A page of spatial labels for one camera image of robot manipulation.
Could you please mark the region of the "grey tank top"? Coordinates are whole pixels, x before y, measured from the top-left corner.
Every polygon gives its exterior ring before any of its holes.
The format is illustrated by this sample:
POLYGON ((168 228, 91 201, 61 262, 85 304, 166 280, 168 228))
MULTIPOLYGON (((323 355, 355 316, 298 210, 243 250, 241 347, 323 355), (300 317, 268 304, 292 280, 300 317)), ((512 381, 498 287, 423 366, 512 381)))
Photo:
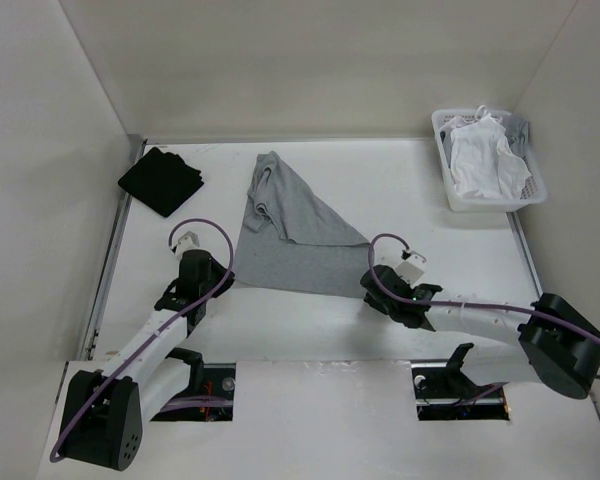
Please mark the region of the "grey tank top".
POLYGON ((361 298, 369 241, 280 156, 259 154, 235 253, 248 286, 361 298))

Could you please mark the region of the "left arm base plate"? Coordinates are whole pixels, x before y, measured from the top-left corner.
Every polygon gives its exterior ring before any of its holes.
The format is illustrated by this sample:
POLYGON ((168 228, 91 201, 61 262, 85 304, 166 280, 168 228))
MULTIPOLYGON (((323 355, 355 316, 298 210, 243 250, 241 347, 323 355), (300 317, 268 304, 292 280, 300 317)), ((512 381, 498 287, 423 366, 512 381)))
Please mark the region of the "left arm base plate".
POLYGON ((236 368, 233 364, 206 365, 190 384, 175 395, 171 403, 196 402, 198 397, 207 397, 206 403, 223 400, 226 406, 193 406, 160 412, 153 422, 230 422, 233 420, 236 368))

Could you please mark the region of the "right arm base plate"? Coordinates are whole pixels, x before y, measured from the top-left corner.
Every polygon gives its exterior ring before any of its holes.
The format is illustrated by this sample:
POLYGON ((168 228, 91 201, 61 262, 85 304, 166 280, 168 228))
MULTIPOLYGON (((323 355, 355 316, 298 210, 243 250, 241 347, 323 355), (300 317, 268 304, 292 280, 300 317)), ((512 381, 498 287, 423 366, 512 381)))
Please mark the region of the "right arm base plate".
POLYGON ((416 413, 420 421, 508 421, 504 389, 476 386, 442 363, 411 366, 416 413))

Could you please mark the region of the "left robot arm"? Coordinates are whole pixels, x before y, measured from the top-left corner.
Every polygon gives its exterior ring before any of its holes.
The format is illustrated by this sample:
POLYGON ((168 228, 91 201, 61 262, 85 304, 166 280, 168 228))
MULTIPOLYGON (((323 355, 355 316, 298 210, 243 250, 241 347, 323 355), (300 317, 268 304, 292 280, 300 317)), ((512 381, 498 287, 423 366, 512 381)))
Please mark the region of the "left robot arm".
POLYGON ((209 300, 234 282, 230 266, 194 248, 179 257, 173 280, 132 340, 96 370, 80 370, 67 387, 58 439, 50 460, 126 470, 146 423, 177 394, 194 398, 204 387, 200 354, 181 348, 206 314, 209 300))

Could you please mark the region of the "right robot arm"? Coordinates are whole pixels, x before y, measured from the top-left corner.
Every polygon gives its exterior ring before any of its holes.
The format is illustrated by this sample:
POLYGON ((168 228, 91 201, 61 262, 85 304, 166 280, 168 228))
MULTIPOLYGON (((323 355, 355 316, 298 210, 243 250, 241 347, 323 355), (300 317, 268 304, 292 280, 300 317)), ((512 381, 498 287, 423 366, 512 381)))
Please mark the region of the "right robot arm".
POLYGON ((360 285, 365 303, 407 328, 493 342, 467 342, 453 351, 443 380, 455 395, 519 382, 540 383, 578 400, 591 391, 600 368, 600 332, 558 295, 544 294, 523 312, 478 309, 469 297, 450 295, 439 285, 412 287, 386 265, 365 272, 360 285))

